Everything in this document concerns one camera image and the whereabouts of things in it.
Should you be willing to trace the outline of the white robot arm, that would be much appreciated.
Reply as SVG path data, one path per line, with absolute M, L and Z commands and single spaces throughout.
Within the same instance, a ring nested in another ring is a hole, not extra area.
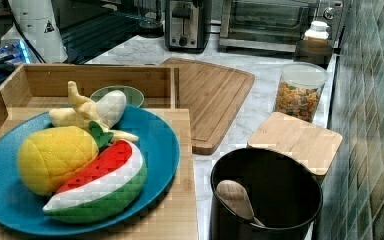
M 12 27 L 1 42 L 22 39 L 33 62 L 63 63 L 68 59 L 51 0 L 8 0 L 8 3 Z

